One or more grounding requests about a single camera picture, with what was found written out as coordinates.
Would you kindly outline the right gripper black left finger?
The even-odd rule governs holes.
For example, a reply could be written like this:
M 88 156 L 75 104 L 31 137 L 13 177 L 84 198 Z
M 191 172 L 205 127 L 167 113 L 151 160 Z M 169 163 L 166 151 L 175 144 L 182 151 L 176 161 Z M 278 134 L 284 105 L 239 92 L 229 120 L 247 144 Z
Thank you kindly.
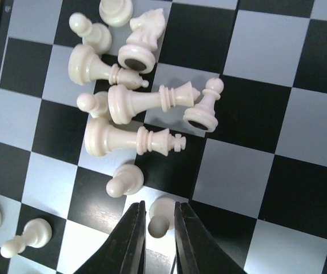
M 145 273 L 146 208 L 142 200 L 130 205 L 103 245 L 76 273 Z

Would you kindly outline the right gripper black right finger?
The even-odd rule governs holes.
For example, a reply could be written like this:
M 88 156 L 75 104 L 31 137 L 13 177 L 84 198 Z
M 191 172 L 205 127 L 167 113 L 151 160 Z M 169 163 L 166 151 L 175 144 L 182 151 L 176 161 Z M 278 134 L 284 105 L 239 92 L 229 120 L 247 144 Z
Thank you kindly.
M 189 203 L 175 203 L 174 229 L 178 273 L 245 273 L 215 242 Z

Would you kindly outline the white pawn chess piece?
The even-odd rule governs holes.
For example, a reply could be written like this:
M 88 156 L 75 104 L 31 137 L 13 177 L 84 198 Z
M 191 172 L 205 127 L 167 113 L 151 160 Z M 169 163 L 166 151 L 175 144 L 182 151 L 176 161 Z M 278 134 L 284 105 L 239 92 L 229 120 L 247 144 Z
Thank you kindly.
M 1 246 L 0 254 L 9 259 L 22 253 L 26 247 L 42 248 L 50 241 L 52 234 L 49 222 L 42 218 L 32 219 L 25 224 L 22 235 L 14 236 Z

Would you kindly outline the white king chess piece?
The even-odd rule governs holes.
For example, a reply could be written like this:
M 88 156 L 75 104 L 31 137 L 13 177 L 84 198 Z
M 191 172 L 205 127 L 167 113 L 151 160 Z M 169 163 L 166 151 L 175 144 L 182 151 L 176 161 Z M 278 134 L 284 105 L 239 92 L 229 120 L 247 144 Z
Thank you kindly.
M 87 153 L 93 156 L 124 148 L 133 148 L 139 155 L 155 151 L 168 156 L 171 150 L 180 152 L 186 148 L 186 138 L 181 134 L 172 135 L 168 128 L 154 132 L 141 126 L 136 132 L 125 131 L 104 118 L 94 118 L 87 123 L 84 142 Z

